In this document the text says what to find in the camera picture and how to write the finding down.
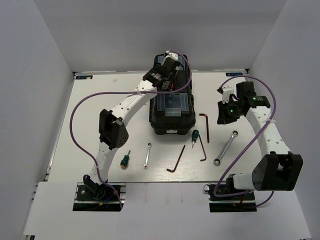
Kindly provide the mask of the black plastic toolbox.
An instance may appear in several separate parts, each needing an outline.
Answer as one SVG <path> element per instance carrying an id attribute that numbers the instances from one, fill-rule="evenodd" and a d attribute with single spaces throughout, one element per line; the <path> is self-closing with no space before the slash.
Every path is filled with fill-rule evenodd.
<path id="1" fill-rule="evenodd" d="M 152 98 L 149 123 L 156 135 L 186 135 L 196 123 L 192 83 L 179 93 L 159 94 Z"/>

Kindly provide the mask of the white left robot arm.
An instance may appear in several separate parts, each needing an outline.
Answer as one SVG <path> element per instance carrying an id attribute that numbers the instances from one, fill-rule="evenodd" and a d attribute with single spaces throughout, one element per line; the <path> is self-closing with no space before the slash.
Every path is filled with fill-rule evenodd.
<path id="1" fill-rule="evenodd" d="M 111 110 L 103 109 L 99 114 L 99 149 L 94 158 L 94 166 L 88 174 L 93 183 L 88 193 L 99 200 L 105 196 L 106 187 L 102 183 L 108 181 L 108 173 L 117 150 L 124 146 L 129 138 L 126 129 L 132 117 L 149 100 L 160 93 L 171 93 L 173 81 L 181 66 L 179 57 L 169 52 L 159 65 L 149 70 L 136 87 L 128 92 L 127 97 Z"/>

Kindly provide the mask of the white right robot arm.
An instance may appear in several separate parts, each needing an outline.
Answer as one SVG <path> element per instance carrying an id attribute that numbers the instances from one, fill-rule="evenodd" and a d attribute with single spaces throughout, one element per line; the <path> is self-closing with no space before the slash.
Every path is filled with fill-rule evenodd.
<path id="1" fill-rule="evenodd" d="M 292 191 L 303 166 L 302 156 L 294 154 L 281 137 L 274 112 L 266 96 L 257 95 L 252 81 L 233 89 L 221 86 L 217 124 L 226 125 L 244 116 L 258 142 L 261 160 L 249 173 L 235 173 L 226 179 L 225 194 L 236 200 L 246 191 Z"/>

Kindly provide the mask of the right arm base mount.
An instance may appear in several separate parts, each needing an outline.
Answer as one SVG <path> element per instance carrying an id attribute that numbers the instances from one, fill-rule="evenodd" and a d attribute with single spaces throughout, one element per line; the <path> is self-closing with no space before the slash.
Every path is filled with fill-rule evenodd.
<path id="1" fill-rule="evenodd" d="M 214 195 L 216 185 L 207 183 L 203 186 L 203 192 L 208 195 L 209 211 L 211 213 L 242 213 L 256 212 L 256 199 L 253 192 L 229 197 L 217 197 Z"/>

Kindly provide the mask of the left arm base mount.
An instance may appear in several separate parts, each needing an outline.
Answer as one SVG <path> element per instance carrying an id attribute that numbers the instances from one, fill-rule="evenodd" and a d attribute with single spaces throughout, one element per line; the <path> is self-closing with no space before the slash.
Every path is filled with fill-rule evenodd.
<path id="1" fill-rule="evenodd" d="M 72 210 L 74 212 L 120 212 L 121 206 L 116 194 L 105 185 L 94 194 L 83 183 L 76 187 Z"/>

